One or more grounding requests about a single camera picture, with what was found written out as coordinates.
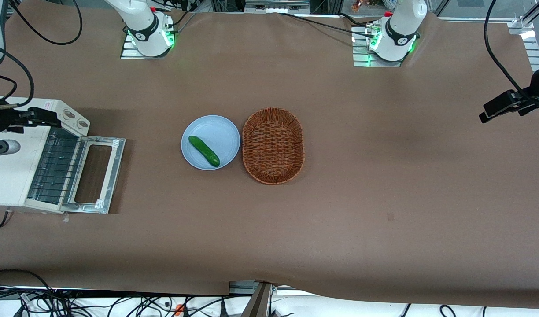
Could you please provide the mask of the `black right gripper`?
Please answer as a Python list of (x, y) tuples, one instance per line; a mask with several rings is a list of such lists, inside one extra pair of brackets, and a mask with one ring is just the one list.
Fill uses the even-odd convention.
[(4, 99), (0, 99), (0, 132), (23, 133), (26, 127), (50, 126), (61, 128), (57, 113), (41, 108), (28, 108), (20, 113)]

